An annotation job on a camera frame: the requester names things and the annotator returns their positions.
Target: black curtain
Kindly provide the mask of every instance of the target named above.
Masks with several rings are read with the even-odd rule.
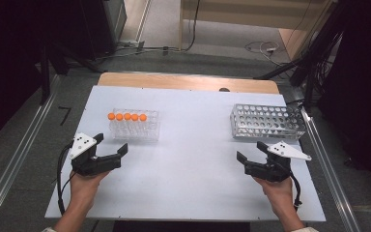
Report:
[[[0,1],[0,130],[37,91],[42,77],[38,12],[33,1]]]
[[[346,136],[344,149],[371,171],[371,1],[355,1],[318,102]]]

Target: black stand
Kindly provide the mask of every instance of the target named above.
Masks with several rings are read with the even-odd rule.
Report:
[[[50,82],[49,82],[49,60],[55,69],[56,73],[67,75],[69,71],[68,64],[65,61],[64,56],[68,56],[75,60],[80,65],[88,68],[90,71],[95,73],[105,73],[92,65],[85,59],[82,59],[77,54],[73,53],[66,47],[59,43],[44,43],[41,47],[41,74],[42,74],[42,99],[41,105],[44,104],[47,98],[50,96]]]
[[[303,81],[307,78],[306,89],[304,96],[303,106],[306,111],[310,113],[310,103],[312,101],[312,91],[315,81],[315,71],[318,63],[323,62],[325,54],[329,45],[333,41],[337,34],[342,33],[344,30],[346,21],[346,15],[350,11],[349,1],[341,0],[337,3],[336,8],[331,13],[327,22],[321,29],[319,35],[315,38],[315,41],[309,47],[309,49],[300,58],[292,61],[291,63],[279,67],[278,69],[269,72],[265,75],[254,77],[254,79],[269,80],[281,73],[284,73],[294,67],[297,67],[290,78],[290,83],[293,86],[300,86]]]

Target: metal rail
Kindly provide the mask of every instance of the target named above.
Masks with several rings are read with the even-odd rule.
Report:
[[[47,112],[49,111],[50,106],[57,95],[60,84],[60,76],[55,75],[51,83],[52,94],[49,96],[46,103],[38,108],[38,111],[29,125],[28,130],[23,135],[22,140],[20,141],[16,151],[12,155],[10,162],[0,178],[0,207],[2,206],[2,203],[4,202],[12,183],[14,182],[14,178],[16,177],[20,167],[28,155],[29,149],[32,146],[35,137],[38,134],[47,115]]]
[[[303,95],[299,88],[294,90],[294,95],[296,99],[303,99]],[[302,109],[302,116],[308,128],[312,145],[321,164],[322,170],[324,171],[330,192],[332,193],[339,215],[342,217],[346,231],[361,231],[352,206],[349,203],[348,197],[346,196],[346,193],[340,184],[339,178],[337,177],[336,172],[330,163],[329,156],[325,150],[321,137],[318,134],[314,120],[308,117],[304,108]]]

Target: table surface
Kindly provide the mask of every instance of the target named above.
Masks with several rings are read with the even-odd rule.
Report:
[[[235,93],[279,94],[275,82],[269,80],[191,74],[106,72],[100,76],[98,85],[205,91],[227,88]]]
[[[94,136],[103,131],[104,140],[98,145],[98,155],[114,153],[126,141],[111,138],[105,115],[118,106],[158,110],[160,137],[155,143],[128,142],[128,154],[122,159],[122,167],[102,181],[96,204],[88,218],[210,221],[277,219],[261,187],[244,175],[243,166],[236,160],[236,152],[240,151],[250,160],[264,163],[265,154],[257,150],[253,142],[232,138],[229,115],[236,102],[283,106],[285,102],[282,96],[190,91],[187,88],[175,90],[167,87],[167,79],[187,79],[189,82],[193,78],[202,82],[205,82],[204,78],[208,82],[223,79],[204,76],[105,73],[99,85],[113,75],[120,76],[117,77],[120,80],[114,80],[115,83],[122,81],[131,84],[128,84],[129,87],[95,86],[77,132]],[[162,82],[166,88],[139,88],[149,85],[154,78],[157,81],[165,80]],[[263,141],[273,144],[280,140]],[[297,141],[287,142],[300,150]],[[306,202],[299,209],[300,217],[303,220],[325,220],[306,162],[292,160],[292,169],[302,186],[301,200]],[[67,160],[63,166],[63,180],[66,180],[70,171],[71,165]],[[66,205],[70,199],[69,191],[65,189]],[[46,212],[47,218],[60,216],[56,202],[54,191]]]

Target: white table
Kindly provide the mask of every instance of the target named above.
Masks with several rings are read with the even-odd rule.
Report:
[[[114,154],[125,142],[113,140],[107,113],[114,107],[159,111],[159,141],[129,142],[122,167],[100,184],[96,204],[88,218],[140,220],[252,221],[277,219],[261,187],[244,175],[236,160],[240,151],[250,160],[264,163],[266,155],[255,143],[231,135],[229,115],[234,103],[284,105],[275,94],[141,89],[95,86],[77,132],[104,133],[98,155]],[[263,141],[276,143],[277,139]],[[297,141],[286,141],[297,149]],[[303,160],[292,160],[300,181],[300,218],[324,221],[321,204]],[[62,170],[71,171],[67,159]],[[70,190],[64,192],[65,205]],[[60,216],[57,194],[50,200],[47,218]]]

